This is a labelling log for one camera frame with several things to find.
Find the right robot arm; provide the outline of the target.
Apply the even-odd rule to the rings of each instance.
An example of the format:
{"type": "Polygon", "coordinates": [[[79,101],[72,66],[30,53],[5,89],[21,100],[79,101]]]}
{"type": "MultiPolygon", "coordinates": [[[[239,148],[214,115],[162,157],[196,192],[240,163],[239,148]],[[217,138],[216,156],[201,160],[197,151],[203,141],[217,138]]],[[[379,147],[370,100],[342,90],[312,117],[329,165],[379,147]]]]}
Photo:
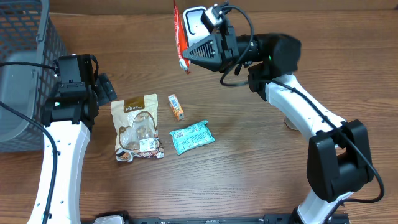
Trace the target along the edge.
{"type": "Polygon", "coordinates": [[[294,209],[291,223],[328,223],[336,209],[373,180],[368,132],[358,120],[345,121],[312,97],[295,77],[301,53],[286,34],[237,36],[232,28],[187,35],[183,58],[211,71],[236,63],[248,69],[251,91],[278,108],[308,142],[311,191],[294,209]]]}

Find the teal wet wipes pack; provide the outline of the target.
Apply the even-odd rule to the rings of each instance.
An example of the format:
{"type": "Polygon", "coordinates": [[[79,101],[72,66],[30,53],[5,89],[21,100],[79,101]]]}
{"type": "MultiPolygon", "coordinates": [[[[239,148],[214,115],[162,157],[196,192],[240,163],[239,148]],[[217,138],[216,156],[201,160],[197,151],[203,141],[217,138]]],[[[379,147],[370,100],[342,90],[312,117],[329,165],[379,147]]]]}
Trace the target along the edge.
{"type": "Polygon", "coordinates": [[[178,155],[191,149],[215,142],[207,127],[208,121],[203,120],[183,129],[171,131],[172,142],[178,155]]]}

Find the green lidded glass jar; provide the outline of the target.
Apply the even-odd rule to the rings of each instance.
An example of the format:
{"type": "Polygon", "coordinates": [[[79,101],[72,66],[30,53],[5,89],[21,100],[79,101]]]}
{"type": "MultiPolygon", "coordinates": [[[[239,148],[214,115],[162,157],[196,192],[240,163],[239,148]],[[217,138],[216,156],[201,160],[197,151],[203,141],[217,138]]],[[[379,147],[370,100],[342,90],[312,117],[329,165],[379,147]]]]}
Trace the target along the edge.
{"type": "Polygon", "coordinates": [[[288,128],[290,128],[291,130],[294,130],[294,131],[298,131],[298,130],[299,130],[299,129],[296,127],[296,125],[294,125],[294,123],[291,122],[291,120],[290,120],[287,116],[285,117],[284,121],[285,121],[285,125],[286,125],[288,128]]]}

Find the orange small box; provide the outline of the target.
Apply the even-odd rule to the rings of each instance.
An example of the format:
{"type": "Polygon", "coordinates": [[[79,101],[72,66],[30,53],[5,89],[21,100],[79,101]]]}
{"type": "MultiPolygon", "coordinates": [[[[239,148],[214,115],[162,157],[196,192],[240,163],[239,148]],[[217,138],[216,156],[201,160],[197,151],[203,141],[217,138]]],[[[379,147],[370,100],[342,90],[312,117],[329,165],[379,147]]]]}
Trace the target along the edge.
{"type": "Polygon", "coordinates": [[[175,94],[168,96],[170,107],[178,121],[184,119],[185,114],[175,94]]]}

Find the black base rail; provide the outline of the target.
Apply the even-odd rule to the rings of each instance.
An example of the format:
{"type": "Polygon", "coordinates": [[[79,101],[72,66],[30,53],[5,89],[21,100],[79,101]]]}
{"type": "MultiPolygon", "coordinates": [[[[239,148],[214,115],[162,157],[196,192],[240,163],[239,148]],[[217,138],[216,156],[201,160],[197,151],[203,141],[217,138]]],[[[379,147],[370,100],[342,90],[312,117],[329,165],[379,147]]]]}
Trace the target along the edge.
{"type": "MultiPolygon", "coordinates": [[[[92,220],[81,220],[81,223],[93,224],[95,218],[92,220]]],[[[299,216],[297,214],[294,215],[294,213],[265,214],[263,217],[186,218],[186,219],[183,218],[161,219],[158,217],[132,218],[129,216],[129,224],[288,224],[288,223],[300,223],[299,216]]]]}

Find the white barcode scanner stand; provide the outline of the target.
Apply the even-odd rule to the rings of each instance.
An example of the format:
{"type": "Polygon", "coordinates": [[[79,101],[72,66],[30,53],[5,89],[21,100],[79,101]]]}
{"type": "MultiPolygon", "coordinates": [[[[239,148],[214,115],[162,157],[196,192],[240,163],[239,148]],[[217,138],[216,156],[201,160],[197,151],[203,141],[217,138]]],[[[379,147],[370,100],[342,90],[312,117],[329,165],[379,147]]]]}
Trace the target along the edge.
{"type": "Polygon", "coordinates": [[[204,23],[201,21],[201,16],[205,10],[206,7],[197,6],[188,8],[183,12],[183,21],[188,42],[187,45],[189,47],[210,34],[204,23]]]}

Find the beige snack bag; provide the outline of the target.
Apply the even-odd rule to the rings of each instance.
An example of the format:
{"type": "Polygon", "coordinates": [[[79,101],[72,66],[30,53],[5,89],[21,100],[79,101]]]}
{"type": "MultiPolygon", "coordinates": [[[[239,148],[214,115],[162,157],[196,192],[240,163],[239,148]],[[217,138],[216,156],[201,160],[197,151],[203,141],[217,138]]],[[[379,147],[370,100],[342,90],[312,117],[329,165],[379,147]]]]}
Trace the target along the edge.
{"type": "Polygon", "coordinates": [[[142,95],[113,101],[111,114],[117,133],[115,153],[119,162],[134,158],[161,159],[164,147],[159,139],[158,96],[142,95]]]}

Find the red snack bar packet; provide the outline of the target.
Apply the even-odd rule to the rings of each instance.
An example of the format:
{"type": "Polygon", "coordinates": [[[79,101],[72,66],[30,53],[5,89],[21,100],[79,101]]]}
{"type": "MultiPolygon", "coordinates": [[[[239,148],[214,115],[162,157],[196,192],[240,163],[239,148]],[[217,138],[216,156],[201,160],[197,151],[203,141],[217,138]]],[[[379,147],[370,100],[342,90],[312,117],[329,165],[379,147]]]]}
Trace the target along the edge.
{"type": "Polygon", "coordinates": [[[180,18],[179,9],[175,0],[173,0],[174,4],[174,30],[175,30],[175,43],[178,55],[178,62],[182,70],[189,74],[189,65],[190,61],[183,58],[183,51],[187,49],[187,39],[184,33],[184,28],[182,27],[182,21],[180,18]]]}

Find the grey plastic mesh basket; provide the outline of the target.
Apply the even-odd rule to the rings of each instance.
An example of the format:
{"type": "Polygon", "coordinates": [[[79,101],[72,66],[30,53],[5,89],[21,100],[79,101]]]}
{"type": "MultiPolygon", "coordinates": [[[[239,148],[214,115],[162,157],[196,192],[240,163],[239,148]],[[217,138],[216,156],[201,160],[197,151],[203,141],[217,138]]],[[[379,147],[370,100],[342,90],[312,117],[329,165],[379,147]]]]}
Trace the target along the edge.
{"type": "Polygon", "coordinates": [[[58,78],[50,69],[68,51],[49,16],[49,1],[1,1],[1,101],[39,121],[58,78]]]}

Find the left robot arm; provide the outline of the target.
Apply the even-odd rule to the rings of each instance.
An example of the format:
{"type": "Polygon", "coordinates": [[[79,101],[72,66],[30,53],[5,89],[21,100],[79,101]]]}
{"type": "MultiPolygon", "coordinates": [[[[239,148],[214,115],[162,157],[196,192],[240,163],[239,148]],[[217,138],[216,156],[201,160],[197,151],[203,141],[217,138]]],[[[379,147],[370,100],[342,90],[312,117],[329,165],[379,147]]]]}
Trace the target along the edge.
{"type": "Polygon", "coordinates": [[[44,158],[29,223],[80,223],[83,160],[102,105],[116,99],[96,57],[68,55],[56,60],[58,82],[40,110],[44,158]]]}

